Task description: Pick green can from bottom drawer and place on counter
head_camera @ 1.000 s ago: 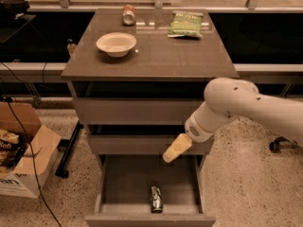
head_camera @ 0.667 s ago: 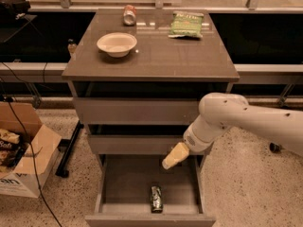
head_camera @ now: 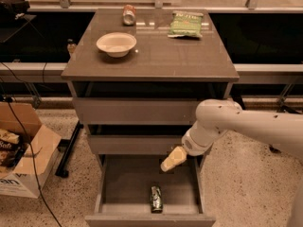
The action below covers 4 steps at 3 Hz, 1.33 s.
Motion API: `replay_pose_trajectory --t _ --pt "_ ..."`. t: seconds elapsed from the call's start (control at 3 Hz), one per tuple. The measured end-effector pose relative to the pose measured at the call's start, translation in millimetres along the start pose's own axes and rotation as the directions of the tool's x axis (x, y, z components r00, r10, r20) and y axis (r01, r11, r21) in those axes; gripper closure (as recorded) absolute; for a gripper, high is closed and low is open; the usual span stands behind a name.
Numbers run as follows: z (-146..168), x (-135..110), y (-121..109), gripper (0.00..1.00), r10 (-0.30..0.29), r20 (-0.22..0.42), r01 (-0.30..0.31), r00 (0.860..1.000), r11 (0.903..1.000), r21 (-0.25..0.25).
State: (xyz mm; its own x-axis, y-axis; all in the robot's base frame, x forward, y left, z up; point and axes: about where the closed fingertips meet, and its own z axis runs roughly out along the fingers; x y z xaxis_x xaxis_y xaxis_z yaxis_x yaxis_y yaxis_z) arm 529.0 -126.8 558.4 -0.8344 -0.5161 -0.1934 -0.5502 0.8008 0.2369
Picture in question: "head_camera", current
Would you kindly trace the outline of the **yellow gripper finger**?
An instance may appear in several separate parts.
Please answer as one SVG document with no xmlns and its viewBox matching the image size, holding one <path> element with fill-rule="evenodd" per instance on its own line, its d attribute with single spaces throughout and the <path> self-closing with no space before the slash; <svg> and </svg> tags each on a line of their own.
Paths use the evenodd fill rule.
<svg viewBox="0 0 303 227">
<path fill-rule="evenodd" d="M 161 163 L 160 167 L 167 172 L 182 164 L 187 159 L 187 152 L 183 147 L 176 147 L 169 156 Z"/>
</svg>

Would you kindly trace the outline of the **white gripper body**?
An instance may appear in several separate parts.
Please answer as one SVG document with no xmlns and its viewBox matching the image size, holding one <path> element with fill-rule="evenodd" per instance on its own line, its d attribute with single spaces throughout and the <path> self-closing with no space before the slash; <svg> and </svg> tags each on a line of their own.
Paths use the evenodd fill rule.
<svg viewBox="0 0 303 227">
<path fill-rule="evenodd" d="M 211 145 L 212 140 L 208 136 L 201 134 L 191 134 L 187 132 L 182 137 L 182 147 L 190 156 L 203 155 Z"/>
</svg>

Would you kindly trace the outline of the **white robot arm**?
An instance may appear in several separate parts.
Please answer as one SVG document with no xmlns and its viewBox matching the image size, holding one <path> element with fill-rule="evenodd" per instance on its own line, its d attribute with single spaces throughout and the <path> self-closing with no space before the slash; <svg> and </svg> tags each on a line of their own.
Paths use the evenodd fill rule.
<svg viewBox="0 0 303 227">
<path fill-rule="evenodd" d="M 293 113 L 244 110 L 229 99 L 207 99 L 198 104 L 195 122 L 161 163 L 170 171 L 188 156 L 200 156 L 227 132 L 235 131 L 303 160 L 303 117 Z"/>
</svg>

